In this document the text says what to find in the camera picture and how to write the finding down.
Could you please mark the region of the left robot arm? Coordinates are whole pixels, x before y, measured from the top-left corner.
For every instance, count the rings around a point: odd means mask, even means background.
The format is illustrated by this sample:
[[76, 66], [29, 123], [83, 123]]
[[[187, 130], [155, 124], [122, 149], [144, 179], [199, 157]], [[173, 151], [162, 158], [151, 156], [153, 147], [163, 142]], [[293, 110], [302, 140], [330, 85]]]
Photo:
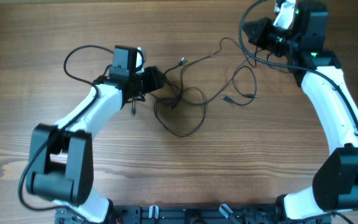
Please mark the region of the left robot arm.
[[27, 209], [23, 192], [54, 203], [73, 215], [73, 223], [122, 223], [113, 202], [93, 188], [93, 140], [109, 118], [125, 104], [164, 86], [157, 67], [145, 67], [141, 47], [115, 46], [104, 73], [90, 82], [86, 98], [53, 125], [37, 125], [31, 136], [29, 161], [19, 179], [18, 197]]

